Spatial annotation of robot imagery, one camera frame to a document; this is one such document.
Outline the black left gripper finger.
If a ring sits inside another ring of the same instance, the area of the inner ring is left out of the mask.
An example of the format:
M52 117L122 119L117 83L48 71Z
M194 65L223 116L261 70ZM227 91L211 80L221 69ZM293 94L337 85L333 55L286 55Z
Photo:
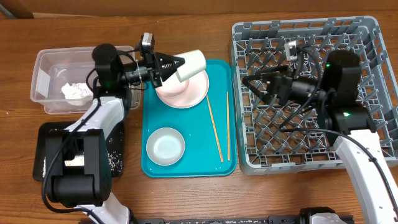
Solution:
M170 78L180 65L175 63L167 63L160 66L160 77L163 82Z
M161 67L171 67L174 65L180 67L185 63L185 59L183 57L163 54L160 52L156 52L154 55L156 61L159 63Z

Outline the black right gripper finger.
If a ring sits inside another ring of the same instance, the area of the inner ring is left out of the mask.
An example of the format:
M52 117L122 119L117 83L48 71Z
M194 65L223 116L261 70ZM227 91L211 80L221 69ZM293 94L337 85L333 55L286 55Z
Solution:
M276 67L270 67L270 68L262 68L258 70L255 75L275 75L275 74L284 74L284 73L290 73L291 69L288 65L278 65Z
M272 96L269 93L263 93L254 85L250 84L251 81L267 81L270 75L250 75L242 78L242 83L244 86L248 87L258 98L261 99L266 105L271 102Z

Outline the white paper cup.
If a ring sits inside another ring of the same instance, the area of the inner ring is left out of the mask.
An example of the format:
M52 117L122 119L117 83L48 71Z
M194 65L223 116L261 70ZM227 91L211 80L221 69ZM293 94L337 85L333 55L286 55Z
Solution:
M185 63L175 72L179 82L184 82L206 68L206 58L201 50L192 50L175 55L183 58Z

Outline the white tissue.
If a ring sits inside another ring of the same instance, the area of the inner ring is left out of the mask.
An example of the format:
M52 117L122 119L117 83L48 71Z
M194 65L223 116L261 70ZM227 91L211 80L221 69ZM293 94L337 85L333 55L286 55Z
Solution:
M92 100L93 92L88 88L86 83L66 83L61 88L67 103L74 106L83 106Z

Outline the metal bowl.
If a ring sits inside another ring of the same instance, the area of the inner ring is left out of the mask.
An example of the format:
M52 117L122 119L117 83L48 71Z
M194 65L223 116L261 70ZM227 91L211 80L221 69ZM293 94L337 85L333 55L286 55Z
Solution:
M185 140L174 128L160 128L154 131L146 143L148 158L159 166L177 163L185 152Z

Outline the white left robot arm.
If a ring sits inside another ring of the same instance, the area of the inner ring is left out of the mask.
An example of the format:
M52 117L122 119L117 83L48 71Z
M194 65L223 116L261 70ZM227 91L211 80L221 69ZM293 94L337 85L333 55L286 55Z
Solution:
M131 210L112 193L111 166L106 138L127 116L131 86L149 82L160 87L172 75L185 81L188 54L167 55L141 43L141 60L123 63L128 52L112 44L96 46L92 52L97 74L89 85L93 104L75 123L50 131L45 139L45 176L41 196L54 213L82 212L95 223L132 223Z

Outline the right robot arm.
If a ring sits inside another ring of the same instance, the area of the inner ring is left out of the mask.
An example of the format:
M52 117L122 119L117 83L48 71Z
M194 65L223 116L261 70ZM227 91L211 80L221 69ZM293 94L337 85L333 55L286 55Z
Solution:
M376 123L358 103L360 57L333 50L318 78L303 77L301 69L278 66L243 77L242 83L265 104L276 97L304 109L313 105L318 127L342 160L367 223L397 223L397 184L384 158Z

